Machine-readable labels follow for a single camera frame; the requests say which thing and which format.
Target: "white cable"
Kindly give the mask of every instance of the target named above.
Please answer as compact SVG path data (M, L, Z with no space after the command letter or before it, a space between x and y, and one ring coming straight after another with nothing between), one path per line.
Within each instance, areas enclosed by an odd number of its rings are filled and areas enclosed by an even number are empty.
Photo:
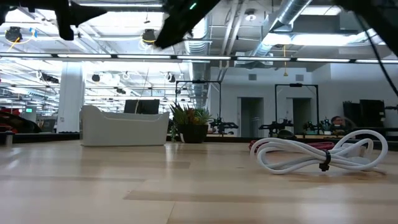
M371 134L380 140L382 145L381 153L374 161L370 160L370 155L373 151L373 141L371 139L362 139L355 144L345 144L347 140L359 134ZM352 156L355 151L360 150L362 145L366 143L368 144L368 148L366 149L364 155ZM255 144L253 144L250 150L251 157L255 156L255 150L260 144L263 145L261 145L257 150L257 162L272 174L286 174L305 166L312 164L322 164L326 161L326 153L322 150L315 149L314 147L302 142L278 138L265 138L257 141ZM300 152L307 154L307 156L303 156L298 159L292 159L290 161L271 164L266 158L266 153L269 151ZM336 144L332 150L329 150L329 152L331 155L329 166L335 166L347 170L376 171L384 173L383 170L377 168L376 166L387 155L388 144L386 139L375 131L359 130L347 134Z

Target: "ceiling duct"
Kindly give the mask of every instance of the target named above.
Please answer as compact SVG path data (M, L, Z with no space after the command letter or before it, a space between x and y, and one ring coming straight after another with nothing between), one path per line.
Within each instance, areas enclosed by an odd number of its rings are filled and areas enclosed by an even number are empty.
M208 37L208 21L209 18L206 16L202 19L192 30L193 38L195 39L206 39ZM200 41L186 41L185 48L189 55L207 55L209 54L209 43ZM210 80L210 63L206 62L192 62L190 66L190 72L192 73L192 80ZM206 105L206 94L203 94L207 90L208 85L195 84L192 85L193 94L197 102L197 108L202 108Z
M265 36L259 45L248 53L252 57L265 57L271 51L273 45L264 44L266 35L272 30L290 32L293 28L293 22L304 11L312 0L283 0L280 8L275 13L268 15L263 24L263 33ZM262 62L247 62L245 64L235 65L247 69L262 67Z

